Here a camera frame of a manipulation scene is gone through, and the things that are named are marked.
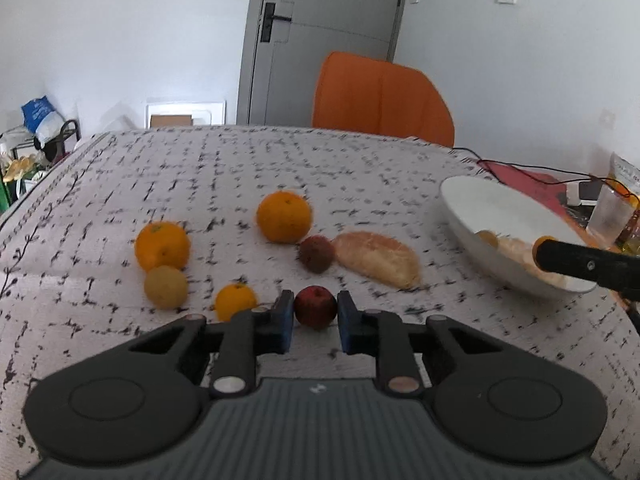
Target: blue plastic bag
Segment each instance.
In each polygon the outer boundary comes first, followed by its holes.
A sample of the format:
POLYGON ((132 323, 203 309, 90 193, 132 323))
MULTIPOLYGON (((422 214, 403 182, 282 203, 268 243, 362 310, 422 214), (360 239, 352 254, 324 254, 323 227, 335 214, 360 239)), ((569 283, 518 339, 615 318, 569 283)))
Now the blue plastic bag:
POLYGON ((65 123, 47 96, 29 101, 22 107, 22 114, 24 126, 38 137, 42 146, 60 134, 65 123))

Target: orange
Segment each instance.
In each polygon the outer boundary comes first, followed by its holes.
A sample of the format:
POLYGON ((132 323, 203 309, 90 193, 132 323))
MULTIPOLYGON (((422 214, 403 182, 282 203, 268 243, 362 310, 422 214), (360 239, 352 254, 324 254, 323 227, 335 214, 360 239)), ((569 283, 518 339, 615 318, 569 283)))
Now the orange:
POLYGON ((313 213, 301 196, 290 191, 276 191, 260 202, 255 219, 270 242, 294 244, 311 229, 313 213))
POLYGON ((230 283, 220 289, 212 308, 218 314, 218 320, 226 322, 236 312, 249 310, 257 305, 258 301, 250 287, 244 283, 230 283))
POLYGON ((476 235, 478 235, 483 242, 491 245, 491 247, 493 247, 494 249, 497 249, 498 245, 500 244, 500 242, 498 241, 498 237, 493 231, 487 231, 486 229, 483 229, 482 231, 478 231, 476 235))
POLYGON ((538 248, 540 247, 540 245, 542 245, 542 242, 546 242, 547 240, 553 240, 555 242, 558 241, 557 238, 553 238, 552 236, 541 236, 540 238, 538 238, 535 242, 533 242, 533 248, 531 249, 531 254, 533 256, 533 262, 537 265, 538 263, 536 262, 536 253, 538 252, 538 248))
POLYGON ((183 268, 189 259, 191 242, 187 233, 173 222, 152 222, 136 238, 134 250, 140 267, 149 272, 163 265, 183 268))
POLYGON ((160 266, 145 278, 145 294, 161 310, 178 308, 187 300, 187 277, 178 269, 160 266))

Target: red apple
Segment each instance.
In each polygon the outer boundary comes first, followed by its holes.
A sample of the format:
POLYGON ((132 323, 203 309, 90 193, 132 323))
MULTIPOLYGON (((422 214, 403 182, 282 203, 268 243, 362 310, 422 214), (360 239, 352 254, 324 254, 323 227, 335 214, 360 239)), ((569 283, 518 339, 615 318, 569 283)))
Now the red apple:
POLYGON ((293 311, 300 323, 321 330, 328 327, 338 314, 338 304, 324 286, 312 285, 298 293, 293 311))

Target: black handle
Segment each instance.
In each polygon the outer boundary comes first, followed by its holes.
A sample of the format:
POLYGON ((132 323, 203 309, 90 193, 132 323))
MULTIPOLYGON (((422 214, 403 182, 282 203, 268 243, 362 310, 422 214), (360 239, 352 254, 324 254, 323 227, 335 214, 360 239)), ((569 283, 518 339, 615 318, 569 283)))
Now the black handle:
POLYGON ((243 310, 226 324, 210 379, 211 397, 240 397, 255 389, 254 313, 243 310))
POLYGON ((627 300, 640 300, 640 258, 636 256, 547 239, 534 245, 533 259, 546 272, 595 282, 627 300))
POLYGON ((424 392, 424 385, 402 319, 392 312, 365 316, 374 317, 378 326, 378 388, 396 397, 420 396, 424 392))
POLYGON ((262 19, 262 33, 260 34, 261 43, 269 43, 271 41, 271 30, 273 22, 291 22, 289 16, 279 16, 276 14, 276 4, 274 2, 266 2, 264 4, 264 17, 262 19))

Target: cardboard box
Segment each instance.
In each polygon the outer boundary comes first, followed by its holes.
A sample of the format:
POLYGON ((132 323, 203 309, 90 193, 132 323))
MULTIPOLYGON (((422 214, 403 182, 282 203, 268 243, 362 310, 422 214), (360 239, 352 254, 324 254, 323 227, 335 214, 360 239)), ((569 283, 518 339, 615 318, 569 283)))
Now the cardboard box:
POLYGON ((190 115, 152 115, 150 125, 152 128, 193 126, 193 120, 190 115))

